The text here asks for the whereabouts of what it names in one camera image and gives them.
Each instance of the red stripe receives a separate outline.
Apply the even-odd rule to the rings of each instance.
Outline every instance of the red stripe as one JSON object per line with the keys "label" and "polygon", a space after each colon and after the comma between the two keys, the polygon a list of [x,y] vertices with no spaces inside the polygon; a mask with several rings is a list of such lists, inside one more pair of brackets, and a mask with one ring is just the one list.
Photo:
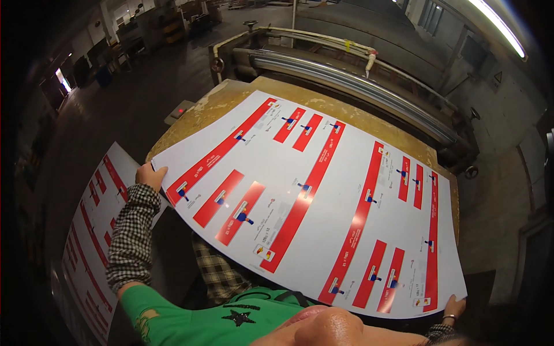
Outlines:
{"label": "red stripe", "polygon": [[275,255],[273,256],[271,261],[263,260],[261,262],[260,267],[262,267],[263,269],[266,269],[272,273],[275,272],[275,270],[279,266],[279,263],[281,263],[286,250],[289,248],[289,245],[292,242],[294,235],[296,234],[296,231],[298,230],[298,227],[302,222],[302,219],[306,215],[306,212],[308,211],[308,208],[310,207],[310,204],[314,199],[315,193],[317,192],[317,188],[319,187],[319,184],[321,183],[321,180],[323,179],[323,176],[327,171],[327,167],[329,167],[329,163],[331,162],[331,159],[333,159],[333,154],[335,153],[335,149],[338,145],[339,140],[341,139],[342,133],[344,132],[344,123],[337,121],[336,125],[340,126],[340,128],[338,129],[338,133],[335,132],[334,128],[331,128],[329,138],[327,139],[327,142],[325,142],[325,146],[321,150],[321,153],[319,154],[319,157],[314,164],[310,175],[304,183],[312,187],[309,195],[307,196],[307,198],[304,198],[304,190],[302,190],[298,194],[293,207],[290,209],[289,216],[287,216],[285,222],[281,226],[279,233],[277,234],[277,237],[275,237],[275,240],[271,244],[270,250],[273,251]]}
{"label": "red stripe", "polygon": [[104,251],[102,250],[102,247],[100,247],[100,243],[98,243],[96,234],[94,234],[93,226],[90,224],[89,216],[86,213],[86,209],[85,209],[85,205],[83,204],[83,201],[81,201],[80,206],[81,206],[81,213],[83,215],[83,219],[85,220],[86,229],[87,231],[89,231],[90,239],[93,241],[94,248],[98,253],[98,257],[100,257],[102,264],[104,265],[104,267],[106,267],[107,266],[106,255],[104,255]]}
{"label": "red stripe", "polygon": [[73,259],[75,260],[75,263],[79,263],[77,260],[77,254],[75,253],[75,249],[73,248],[73,242],[71,241],[71,236],[68,236],[68,243],[69,247],[71,248],[71,253],[73,254]]}
{"label": "red stripe", "polygon": [[271,107],[270,102],[276,102],[276,99],[267,99],[257,110],[252,113],[233,133],[229,135],[223,142],[216,146],[209,154],[204,156],[203,159],[198,161],[188,171],[186,171],[179,179],[177,179],[166,190],[166,196],[170,200],[171,204],[175,206],[181,199],[177,189],[186,182],[186,192],[188,192],[206,173],[209,172],[221,159],[238,143],[240,140],[236,140],[235,136],[242,131],[242,136],[246,135],[248,131],[260,120],[260,118]]}
{"label": "red stripe", "polygon": [[73,223],[71,223],[71,232],[73,232],[73,237],[75,238],[75,243],[77,244],[77,250],[79,250],[79,255],[81,256],[81,260],[83,261],[83,265],[85,266],[85,271],[90,277],[90,281],[93,283],[94,288],[96,289],[98,295],[100,296],[100,299],[104,302],[106,305],[106,308],[109,312],[112,311],[112,307],[110,303],[107,301],[106,297],[102,293],[102,290],[98,286],[98,283],[96,282],[96,279],[94,279],[94,275],[92,270],[90,270],[89,264],[86,261],[85,254],[83,253],[83,249],[81,248],[81,244],[79,242],[79,238],[77,237],[77,232],[75,231],[75,226]]}
{"label": "red stripe", "polygon": [[221,192],[225,190],[225,194],[221,197],[221,199],[225,200],[225,198],[229,197],[229,194],[234,188],[237,187],[242,178],[244,178],[244,174],[234,169],[192,218],[198,222],[202,228],[205,228],[219,208],[221,208],[221,204],[218,204],[216,201]]}
{"label": "red stripe", "polygon": [[[86,292],[86,296],[89,298],[89,300],[90,300],[91,303],[94,303],[94,299],[93,299],[93,297],[90,295],[90,292],[89,292],[89,291]],[[102,316],[102,314],[101,314],[99,311],[97,311],[97,313],[98,313],[98,315],[100,316],[100,319],[102,320],[102,322],[104,323],[104,325],[107,327],[107,321],[106,321],[106,319],[104,318],[104,316]]]}
{"label": "red stripe", "polygon": [[69,245],[65,244],[65,249],[68,251],[68,257],[69,257],[69,262],[71,263],[71,267],[73,268],[73,271],[75,271],[76,270],[75,263],[73,263],[73,259],[71,258],[71,252],[69,250]]}
{"label": "red stripe", "polygon": [[104,192],[106,192],[106,184],[104,183],[102,175],[100,174],[100,171],[98,169],[96,170],[96,173],[94,173],[94,177],[96,177],[96,185],[100,187],[100,192],[104,194]]}
{"label": "red stripe", "polygon": [[404,156],[402,158],[402,171],[406,172],[406,176],[400,175],[400,189],[398,191],[398,198],[404,202],[408,200],[408,186],[410,181],[410,159]]}
{"label": "red stripe", "polygon": [[110,173],[111,180],[114,181],[115,188],[118,189],[119,194],[123,197],[123,200],[127,202],[127,188],[115,170],[114,165],[111,164],[110,158],[107,155],[104,156],[104,164],[106,165],[107,172]]}
{"label": "red stripe", "polygon": [[404,250],[395,248],[394,255],[392,255],[391,268],[388,270],[387,281],[381,294],[381,300],[377,306],[377,312],[390,313],[392,302],[394,301],[394,294],[396,292],[395,288],[389,286],[389,283],[393,280],[392,271],[394,270],[394,275],[398,282],[400,282],[400,269],[402,268],[402,260],[404,259]]}
{"label": "red stripe", "polygon": [[228,246],[231,240],[233,239],[233,237],[235,236],[235,234],[237,233],[237,231],[239,230],[239,228],[244,223],[247,223],[246,221],[241,222],[234,217],[234,215],[237,213],[242,203],[243,202],[248,203],[248,205],[246,205],[245,207],[246,211],[244,212],[248,216],[248,213],[252,210],[252,207],[256,204],[256,202],[258,201],[258,198],[260,198],[261,193],[264,191],[264,189],[265,189],[265,186],[263,186],[262,184],[258,182],[252,183],[252,185],[250,186],[250,188],[248,189],[244,197],[242,197],[239,204],[237,204],[237,206],[235,207],[235,209],[233,210],[233,212],[231,213],[227,221],[223,224],[223,226],[219,230],[219,233],[216,235],[216,239],[219,240],[221,243],[223,243],[223,245]]}
{"label": "red stripe", "polygon": [[100,327],[100,330],[102,330],[102,332],[104,334],[106,334],[106,328],[104,328],[104,326],[102,326],[102,323],[100,322],[100,320],[98,320],[98,316],[94,313],[94,310],[93,310],[92,306],[90,306],[89,300],[86,299],[86,298],[85,298],[85,304],[86,304],[87,308],[89,308],[90,313],[93,315],[94,320],[96,321],[96,324],[98,324],[98,326]]}
{"label": "red stripe", "polygon": [[[68,270],[67,266],[65,265],[65,263],[64,263],[64,267],[65,267],[65,271],[69,273],[69,270]],[[102,341],[105,344],[107,344],[106,338],[104,338],[102,333],[100,333],[100,331],[96,327],[96,324],[94,324],[93,320],[90,318],[90,315],[86,311],[85,306],[83,305],[83,302],[81,301],[81,297],[79,297],[79,295],[77,294],[77,288],[75,287],[75,284],[73,283],[73,279],[71,278],[71,275],[68,274],[67,277],[69,279],[69,283],[71,284],[71,287],[73,288],[73,292],[75,293],[75,296],[77,297],[77,301],[79,302],[79,305],[81,305],[81,308],[83,309],[83,312],[86,315],[86,318],[89,320],[90,324],[92,325],[92,327],[96,331],[96,334],[98,336],[100,336],[100,338],[102,339]]]}
{"label": "red stripe", "polygon": [[89,189],[90,189],[90,194],[91,194],[91,197],[94,199],[94,204],[96,204],[96,206],[98,206],[98,204],[100,203],[100,198],[98,197],[97,193],[96,193],[96,189],[94,188],[94,184],[93,182],[89,182]]}
{"label": "red stripe", "polygon": [[108,232],[106,232],[104,234],[104,240],[106,241],[106,244],[108,245],[108,247],[110,247],[111,246],[111,236]]}
{"label": "red stripe", "polygon": [[415,179],[417,182],[415,184],[414,207],[421,210],[421,203],[423,201],[423,167],[420,165],[417,165],[415,169]]}
{"label": "red stripe", "polygon": [[371,197],[375,194],[375,185],[377,184],[377,177],[379,176],[379,168],[381,167],[381,158],[382,154],[379,152],[382,151],[383,144],[375,142],[373,145],[373,153],[371,154],[371,160],[369,167],[367,169],[366,180],[363,184],[362,193],[360,194],[360,199],[358,201],[358,207],[356,208],[356,213],[352,218],[352,223],[346,234],[344,243],[342,244],[341,251],[338,253],[338,257],[335,261],[335,265],[325,282],[325,285],[321,289],[319,298],[317,299],[320,302],[326,304],[332,304],[333,300],[336,297],[336,294],[330,293],[329,291],[336,285],[340,287],[352,257],[356,252],[358,246],[358,241],[362,236],[363,228],[366,226],[367,216],[370,212],[370,207],[373,202],[368,202],[366,200],[366,195],[369,191]]}
{"label": "red stripe", "polygon": [[304,129],[298,139],[296,140],[296,143],[293,145],[293,149],[296,149],[298,151],[304,151],[306,146],[308,145],[308,142],[312,138],[312,136],[315,133],[316,128],[319,126],[319,123],[321,122],[321,119],[323,117],[321,115],[314,114],[312,115],[312,118],[308,122],[306,126],[310,127],[310,130]]}
{"label": "red stripe", "polygon": [[437,233],[439,228],[439,176],[431,174],[431,225],[429,227],[429,240],[433,241],[434,248],[427,246],[427,274],[425,276],[425,298],[431,298],[431,304],[423,307],[423,312],[437,309]]}
{"label": "red stripe", "polygon": [[353,306],[357,306],[362,309],[366,308],[367,300],[370,298],[371,290],[373,289],[373,284],[375,284],[375,280],[377,280],[375,279],[371,281],[371,277],[373,274],[379,277],[379,268],[381,267],[381,262],[383,261],[383,255],[386,248],[387,244],[385,242],[382,242],[381,240],[377,240],[375,242],[375,247],[373,248],[373,253],[371,253],[366,273],[363,275],[362,282],[360,283],[360,287],[358,288],[358,292],[356,293],[356,297],[352,303]]}
{"label": "red stripe", "polygon": [[291,125],[290,123],[286,122],[283,124],[279,132],[273,137],[274,140],[278,141],[279,143],[283,143],[285,139],[289,136],[289,134],[292,132],[296,124],[298,123],[298,120],[302,118],[302,115],[306,112],[305,109],[297,108],[294,113],[290,116],[289,119],[294,119],[295,122]]}

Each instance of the pallet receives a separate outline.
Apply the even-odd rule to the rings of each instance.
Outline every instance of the pallet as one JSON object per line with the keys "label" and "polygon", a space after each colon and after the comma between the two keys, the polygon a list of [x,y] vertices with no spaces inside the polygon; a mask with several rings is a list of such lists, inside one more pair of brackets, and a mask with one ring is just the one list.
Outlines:
{"label": "pallet", "polygon": [[283,2],[283,1],[270,1],[268,2],[268,5],[270,6],[292,6],[293,4],[290,2]]}

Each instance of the person's right hand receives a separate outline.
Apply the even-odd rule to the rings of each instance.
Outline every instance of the person's right hand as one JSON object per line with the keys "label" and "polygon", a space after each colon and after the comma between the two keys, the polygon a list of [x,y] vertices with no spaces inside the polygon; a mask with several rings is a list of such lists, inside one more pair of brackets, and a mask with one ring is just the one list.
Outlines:
{"label": "person's right hand", "polygon": [[455,315],[456,318],[459,318],[461,314],[465,311],[465,298],[456,301],[456,296],[451,295],[448,299],[447,307],[444,309],[444,315]]}
{"label": "person's right hand", "polygon": [[154,172],[152,164],[147,162],[137,169],[135,182],[150,186],[154,191],[160,192],[162,179],[167,173],[167,167],[162,167]]}

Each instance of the green sleeve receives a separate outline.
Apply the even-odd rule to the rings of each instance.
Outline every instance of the green sleeve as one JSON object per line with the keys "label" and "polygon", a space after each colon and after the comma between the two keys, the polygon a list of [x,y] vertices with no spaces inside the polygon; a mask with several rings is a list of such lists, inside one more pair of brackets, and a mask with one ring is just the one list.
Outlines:
{"label": "green sleeve", "polygon": [[128,288],[121,297],[123,309],[142,340],[148,345],[177,345],[179,335],[189,328],[191,311],[165,300],[153,288],[138,285]]}

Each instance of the workbench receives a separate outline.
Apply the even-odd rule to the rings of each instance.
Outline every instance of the workbench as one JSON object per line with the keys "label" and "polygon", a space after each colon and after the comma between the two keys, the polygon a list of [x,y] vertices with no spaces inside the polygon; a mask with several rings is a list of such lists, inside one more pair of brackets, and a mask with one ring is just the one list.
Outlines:
{"label": "workbench", "polygon": [[251,83],[224,80],[221,84],[214,87],[193,107],[188,109],[154,144],[146,157],[146,161],[149,162],[155,155],[215,122],[255,90],[297,102],[353,125],[395,146],[448,178],[452,199],[454,236],[456,243],[458,243],[460,224],[458,183],[453,174],[438,164],[435,149],[400,130],[398,127],[359,108],[318,92],[263,76],[257,77]]}

